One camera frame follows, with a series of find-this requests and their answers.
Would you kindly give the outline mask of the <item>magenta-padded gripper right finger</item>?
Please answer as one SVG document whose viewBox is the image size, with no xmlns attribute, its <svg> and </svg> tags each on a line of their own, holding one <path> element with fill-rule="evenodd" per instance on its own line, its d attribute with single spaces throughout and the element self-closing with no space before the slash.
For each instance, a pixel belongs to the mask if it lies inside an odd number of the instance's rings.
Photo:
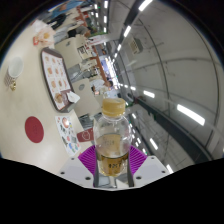
<svg viewBox="0 0 224 224">
<path fill-rule="evenodd" d="M 134 146 L 130 147 L 127 168 L 128 185 L 130 187 L 143 187 L 168 174 L 168 170 L 156 156 L 147 156 Z"/>
</svg>

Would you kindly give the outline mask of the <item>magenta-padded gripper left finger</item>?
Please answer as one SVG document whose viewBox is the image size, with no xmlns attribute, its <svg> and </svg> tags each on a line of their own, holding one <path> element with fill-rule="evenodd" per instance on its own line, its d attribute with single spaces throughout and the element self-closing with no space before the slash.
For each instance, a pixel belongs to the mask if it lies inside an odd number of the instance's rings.
<svg viewBox="0 0 224 224">
<path fill-rule="evenodd" d="M 78 157 L 70 158 L 60 169 L 59 176 L 84 188 L 93 188 L 96 172 L 95 146 L 91 146 Z"/>
</svg>

